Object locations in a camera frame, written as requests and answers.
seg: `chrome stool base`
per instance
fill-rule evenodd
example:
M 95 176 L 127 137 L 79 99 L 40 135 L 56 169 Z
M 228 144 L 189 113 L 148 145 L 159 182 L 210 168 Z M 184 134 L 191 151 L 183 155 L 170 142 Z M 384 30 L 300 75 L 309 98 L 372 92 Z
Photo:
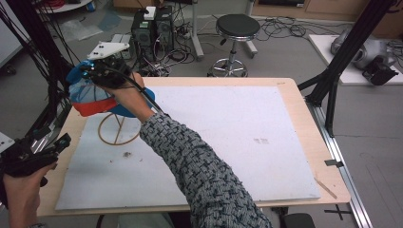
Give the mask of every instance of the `chrome stool base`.
M 247 77 L 246 65 L 238 60 L 231 64 L 229 59 L 220 59 L 208 70 L 209 77 Z

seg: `wrist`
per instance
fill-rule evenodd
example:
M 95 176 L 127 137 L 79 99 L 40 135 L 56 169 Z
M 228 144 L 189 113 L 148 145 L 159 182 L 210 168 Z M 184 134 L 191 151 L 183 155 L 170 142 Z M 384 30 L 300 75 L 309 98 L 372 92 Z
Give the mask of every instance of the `wrist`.
M 26 228 L 38 223 L 36 210 L 9 210 L 10 228 Z

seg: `table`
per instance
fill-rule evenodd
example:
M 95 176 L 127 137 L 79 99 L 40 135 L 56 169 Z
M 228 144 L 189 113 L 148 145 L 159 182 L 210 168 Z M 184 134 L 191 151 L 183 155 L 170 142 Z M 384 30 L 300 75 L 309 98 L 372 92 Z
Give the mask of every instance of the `table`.
M 320 199 L 265 201 L 258 207 L 292 206 L 308 204 L 338 204 L 350 201 L 350 194 L 339 171 L 335 166 L 327 166 L 324 161 L 332 157 L 322 140 L 317 126 L 292 79 L 284 78 L 144 78 L 148 86 L 276 86 L 281 93 L 285 106 L 291 116 L 300 143 L 311 164 L 317 186 L 322 196 Z M 91 215 L 107 213 L 168 212 L 188 210 L 188 206 L 142 207 L 124 209 L 66 210 L 55 211 L 64 183 L 69 161 L 73 155 L 86 118 L 71 110 L 61 135 L 67 132 L 72 141 L 70 147 L 59 156 L 59 165 L 47 174 L 48 185 L 41 189 L 41 206 L 38 216 Z

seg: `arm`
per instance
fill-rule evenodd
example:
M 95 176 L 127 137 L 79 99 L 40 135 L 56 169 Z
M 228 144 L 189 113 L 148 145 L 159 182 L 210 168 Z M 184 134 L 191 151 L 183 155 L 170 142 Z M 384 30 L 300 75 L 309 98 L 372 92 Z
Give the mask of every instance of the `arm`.
M 55 166 L 45 166 L 30 176 L 13 178 L 7 174 L 3 177 L 9 202 L 10 228 L 27 228 L 38 223 L 36 209 L 39 206 L 39 188 L 41 179 Z
M 134 76 L 142 81 L 140 75 Z M 193 226 L 271 227 L 231 168 L 197 132 L 155 114 L 136 89 L 108 91 L 143 123 L 141 138 L 174 174 L 190 205 Z

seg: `white shelf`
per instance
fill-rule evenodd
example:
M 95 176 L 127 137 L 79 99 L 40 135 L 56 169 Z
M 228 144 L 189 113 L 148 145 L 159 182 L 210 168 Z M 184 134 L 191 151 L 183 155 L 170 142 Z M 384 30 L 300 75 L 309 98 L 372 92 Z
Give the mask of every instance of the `white shelf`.
M 92 0 L 82 0 L 81 3 L 79 4 L 65 4 L 64 6 L 58 8 L 58 9 L 51 9 L 51 8 L 44 8 L 43 10 L 47 13 L 56 13 L 56 12 L 64 12 L 64 11 L 69 11 L 69 10 L 76 10 L 80 7 L 85 6 L 86 4 L 92 2 Z

